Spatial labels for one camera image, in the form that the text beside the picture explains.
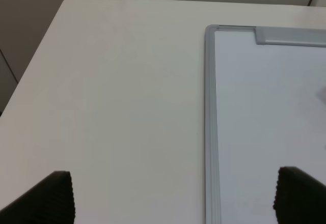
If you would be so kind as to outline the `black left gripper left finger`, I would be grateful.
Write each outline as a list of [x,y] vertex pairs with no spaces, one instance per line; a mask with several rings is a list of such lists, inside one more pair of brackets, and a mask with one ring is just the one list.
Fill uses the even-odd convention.
[[74,223],[69,171],[54,171],[1,210],[1,223]]

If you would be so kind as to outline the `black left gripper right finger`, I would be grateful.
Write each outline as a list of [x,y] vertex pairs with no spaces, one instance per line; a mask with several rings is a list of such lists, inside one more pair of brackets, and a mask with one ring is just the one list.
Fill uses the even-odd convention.
[[325,185],[294,166],[278,171],[277,223],[325,223]]

